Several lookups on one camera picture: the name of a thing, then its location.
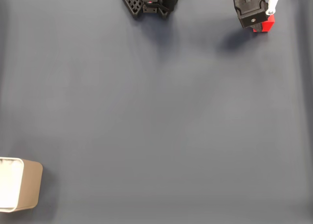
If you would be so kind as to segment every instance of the dark gray mat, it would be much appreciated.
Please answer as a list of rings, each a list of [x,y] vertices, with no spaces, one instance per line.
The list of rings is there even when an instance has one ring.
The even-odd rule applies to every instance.
[[[2,224],[312,223],[313,0],[268,34],[232,0],[0,1],[0,155],[39,161]]]

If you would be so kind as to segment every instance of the black perforated bracket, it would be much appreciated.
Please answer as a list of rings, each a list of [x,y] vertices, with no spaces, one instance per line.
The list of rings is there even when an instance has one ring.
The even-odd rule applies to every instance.
[[[136,19],[141,13],[158,13],[167,18],[174,10],[178,0],[123,0],[126,7]]]
[[[142,0],[123,0],[130,13],[136,18],[142,12]]]

